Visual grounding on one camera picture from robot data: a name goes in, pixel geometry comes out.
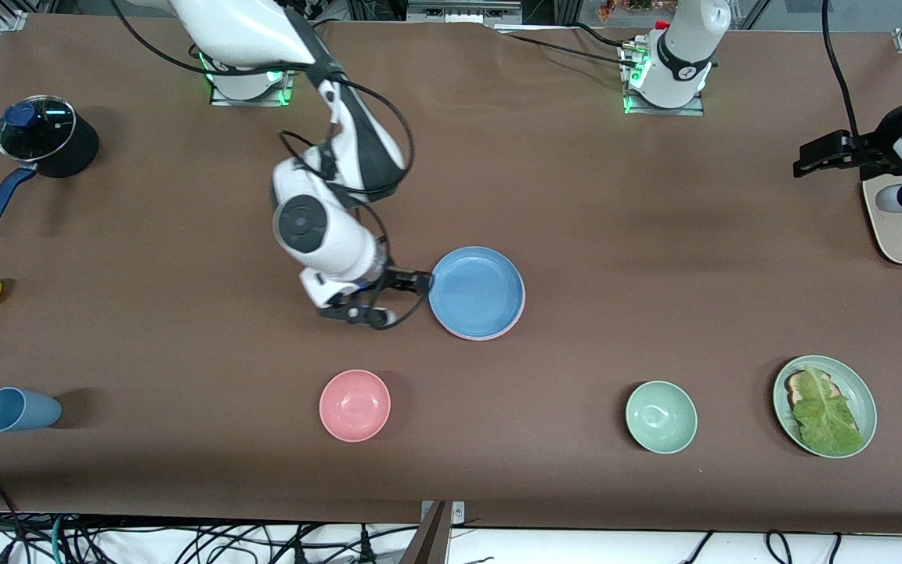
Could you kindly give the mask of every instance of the bread slice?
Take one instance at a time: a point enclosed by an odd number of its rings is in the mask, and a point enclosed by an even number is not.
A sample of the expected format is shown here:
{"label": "bread slice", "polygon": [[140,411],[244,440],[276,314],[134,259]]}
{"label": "bread slice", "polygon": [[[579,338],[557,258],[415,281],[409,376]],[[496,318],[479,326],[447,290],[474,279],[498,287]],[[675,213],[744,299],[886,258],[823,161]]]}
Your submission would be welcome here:
{"label": "bread slice", "polygon": [[[798,376],[800,374],[805,374],[805,371],[796,372],[795,374],[788,376],[787,381],[785,381],[785,388],[788,390],[788,403],[791,404],[792,408],[795,408],[796,403],[802,401],[803,399],[803,394],[799,392],[799,386],[797,385]],[[839,389],[837,384],[830,379],[830,374],[827,374],[827,372],[821,372],[820,379],[823,379],[824,382],[827,382],[827,386],[828,388],[830,388],[830,396],[828,397],[828,400],[830,399],[830,397],[837,397],[842,395],[841,389]],[[856,429],[856,431],[858,431],[858,424],[852,424],[852,426]]]}

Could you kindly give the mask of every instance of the white floor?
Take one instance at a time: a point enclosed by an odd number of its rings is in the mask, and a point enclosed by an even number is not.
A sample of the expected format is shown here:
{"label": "white floor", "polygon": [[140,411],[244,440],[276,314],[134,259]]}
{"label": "white floor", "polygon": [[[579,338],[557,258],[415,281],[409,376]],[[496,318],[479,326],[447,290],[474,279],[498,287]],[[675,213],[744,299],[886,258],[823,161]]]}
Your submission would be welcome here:
{"label": "white floor", "polygon": [[[371,525],[373,532],[384,531],[395,525]],[[294,532],[293,526],[271,528],[273,540],[286,540]],[[357,525],[329,525],[308,536],[311,543],[354,542],[359,539]],[[372,541],[377,554],[401,550],[408,545],[412,531],[382,537]],[[448,564],[474,564],[483,559],[490,564],[679,564],[691,556],[702,533],[620,532],[620,531],[542,531],[505,529],[462,529],[452,533],[448,552]],[[830,535],[789,534],[788,545],[795,564],[825,564],[828,561],[834,537]],[[100,547],[117,564],[173,564],[180,551],[193,543],[194,535],[186,531],[161,531],[152,533],[107,533],[99,537]],[[248,538],[264,539],[262,531]],[[774,546],[781,547],[777,541]],[[6,545],[6,537],[0,534],[0,551]],[[207,563],[210,550],[222,542],[211,543],[201,553],[198,564]],[[269,559],[264,546],[248,544],[244,547],[258,555],[259,562]],[[322,562],[335,550],[308,551],[308,561]],[[250,554],[225,551],[216,564],[253,564]],[[293,553],[279,560],[291,564]],[[333,560],[343,564],[345,557]],[[20,548],[13,550],[12,564],[25,563]],[[705,546],[697,564],[708,563],[774,564],[763,545],[763,535],[754,533],[716,533]],[[902,537],[847,535],[841,543],[836,564],[902,563]],[[36,553],[33,564],[52,564],[43,554]]]}

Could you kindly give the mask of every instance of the brown tablecloth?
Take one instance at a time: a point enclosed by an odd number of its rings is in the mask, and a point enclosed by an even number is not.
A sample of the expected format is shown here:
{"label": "brown tablecloth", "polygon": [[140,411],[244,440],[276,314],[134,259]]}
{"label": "brown tablecloth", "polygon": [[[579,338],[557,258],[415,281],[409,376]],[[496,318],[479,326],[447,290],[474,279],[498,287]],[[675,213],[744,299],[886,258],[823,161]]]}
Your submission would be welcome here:
{"label": "brown tablecloth", "polygon": [[[133,22],[186,58],[178,22]],[[0,225],[0,386],[65,406],[64,428],[0,435],[20,509],[412,521],[456,499],[484,525],[902,531],[902,267],[873,247],[856,172],[791,175],[800,144],[846,126],[819,36],[728,34],[705,117],[670,118],[623,114],[607,63],[478,25],[323,35],[416,133],[377,206],[400,263],[494,247],[524,277],[519,324],[475,343],[427,310],[385,333],[317,317],[269,228],[276,131],[325,132],[304,78],[290,107],[210,107],[114,18],[32,16],[0,44],[0,112],[63,96],[101,147],[81,175],[22,185]],[[902,103],[902,55],[884,34],[835,44],[874,128]],[[879,431],[849,460],[806,454],[770,410],[778,368],[808,353],[875,394]],[[353,367],[394,403],[360,445],[316,413]],[[683,453],[624,428],[649,379],[698,407]]]}

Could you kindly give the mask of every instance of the lettuce leaf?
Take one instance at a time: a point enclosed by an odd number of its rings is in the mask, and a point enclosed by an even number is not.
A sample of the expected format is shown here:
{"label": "lettuce leaf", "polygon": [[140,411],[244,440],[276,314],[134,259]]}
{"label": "lettuce leaf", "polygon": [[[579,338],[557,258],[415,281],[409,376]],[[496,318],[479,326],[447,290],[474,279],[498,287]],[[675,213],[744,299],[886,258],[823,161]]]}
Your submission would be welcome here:
{"label": "lettuce leaf", "polygon": [[842,457],[862,447],[862,433],[848,408],[845,396],[831,397],[829,376],[816,368],[807,368],[795,376],[794,385],[803,398],[792,407],[799,422],[799,438],[819,454]]}

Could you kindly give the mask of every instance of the blue handle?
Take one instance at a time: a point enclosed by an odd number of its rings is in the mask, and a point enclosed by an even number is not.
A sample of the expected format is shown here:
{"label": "blue handle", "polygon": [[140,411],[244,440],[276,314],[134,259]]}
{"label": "blue handle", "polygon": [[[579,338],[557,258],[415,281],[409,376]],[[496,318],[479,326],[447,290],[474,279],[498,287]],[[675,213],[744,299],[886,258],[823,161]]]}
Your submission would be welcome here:
{"label": "blue handle", "polygon": [[0,218],[2,217],[2,213],[6,211],[6,206],[9,204],[12,193],[16,192],[16,186],[25,183],[28,179],[32,179],[33,176],[36,175],[37,171],[33,170],[33,168],[21,167],[10,172],[9,175],[2,180],[2,183],[0,183]]}

